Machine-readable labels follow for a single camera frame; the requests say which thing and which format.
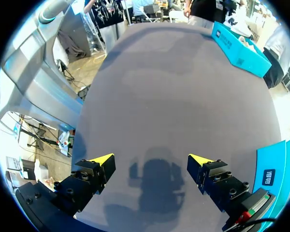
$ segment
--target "gray tabletop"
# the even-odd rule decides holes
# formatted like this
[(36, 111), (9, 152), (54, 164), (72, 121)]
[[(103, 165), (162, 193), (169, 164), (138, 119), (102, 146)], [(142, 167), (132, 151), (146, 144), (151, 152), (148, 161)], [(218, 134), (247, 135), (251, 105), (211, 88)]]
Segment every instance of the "gray tabletop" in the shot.
[(77, 218), (110, 232), (212, 232), (228, 219), (187, 172), (221, 159), (253, 186), (256, 149), (281, 140), (265, 82), (232, 66), (205, 29), (132, 25), (97, 73), (72, 162), (115, 154), (116, 172)]

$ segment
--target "blue box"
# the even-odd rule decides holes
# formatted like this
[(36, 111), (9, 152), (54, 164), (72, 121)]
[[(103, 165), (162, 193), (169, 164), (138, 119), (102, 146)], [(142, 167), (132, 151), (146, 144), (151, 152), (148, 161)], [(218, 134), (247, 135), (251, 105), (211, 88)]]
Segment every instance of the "blue box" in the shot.
[(245, 37), (249, 45), (253, 45), (257, 53), (243, 45), (238, 38), (240, 35), (231, 31), (227, 26), (215, 22), (212, 37), (228, 57), (230, 63), (263, 78), (272, 64), (257, 46)]

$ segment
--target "bolt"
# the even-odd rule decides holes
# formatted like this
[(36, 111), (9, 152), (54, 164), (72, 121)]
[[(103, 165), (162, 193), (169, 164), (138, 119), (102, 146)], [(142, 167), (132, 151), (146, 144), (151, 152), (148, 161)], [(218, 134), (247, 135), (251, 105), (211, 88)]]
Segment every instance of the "bolt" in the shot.
[(249, 188), (249, 183), (248, 182), (243, 182), (244, 187), (247, 189)]
[(35, 197), (36, 199), (38, 199), (38, 198), (41, 197), (41, 194), (40, 194), (39, 192), (36, 192), (35, 195), (34, 195), (34, 197)]
[(54, 189), (57, 190), (60, 188), (60, 183), (58, 181), (54, 182)]
[(233, 196), (233, 195), (235, 195), (236, 194), (236, 190), (235, 189), (230, 189), (230, 191), (229, 191), (229, 194), (230, 194), (230, 196)]
[(72, 188), (68, 188), (68, 189), (67, 189), (67, 193), (68, 193), (69, 195), (73, 195), (74, 191), (73, 191)]
[(72, 171), (72, 172), (71, 172), (71, 176), (72, 176), (72, 177), (75, 177), (75, 176), (76, 176), (76, 171)]
[(215, 175), (214, 181), (219, 181), (220, 179), (221, 179), (221, 176), (220, 175)]
[(32, 199), (31, 198), (26, 199), (26, 203), (27, 204), (32, 204)]
[(85, 181), (88, 181), (88, 175), (83, 174), (83, 175), (82, 175), (82, 179), (85, 180)]

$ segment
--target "black shirt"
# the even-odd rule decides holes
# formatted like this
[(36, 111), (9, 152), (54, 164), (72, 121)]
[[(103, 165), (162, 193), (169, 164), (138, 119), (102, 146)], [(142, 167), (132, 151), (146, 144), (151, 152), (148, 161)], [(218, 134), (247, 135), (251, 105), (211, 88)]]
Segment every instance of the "black shirt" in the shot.
[(216, 7), (216, 0), (194, 0), (191, 15), (219, 23), (223, 23), (225, 19), (225, 12)]
[[(90, 0), (85, 0), (85, 6), (89, 2)], [(124, 21), (121, 0), (96, 0), (91, 9), (91, 20), (96, 21), (100, 29)]]

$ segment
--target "gray machine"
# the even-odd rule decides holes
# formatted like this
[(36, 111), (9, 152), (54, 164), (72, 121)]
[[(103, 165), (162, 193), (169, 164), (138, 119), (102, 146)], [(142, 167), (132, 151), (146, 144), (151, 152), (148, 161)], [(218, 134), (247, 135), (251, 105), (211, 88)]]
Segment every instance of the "gray machine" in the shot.
[(76, 128), (83, 101), (53, 57), (63, 10), (72, 2), (47, 1), (11, 39), (0, 64), (0, 119), (13, 111), (63, 131)]

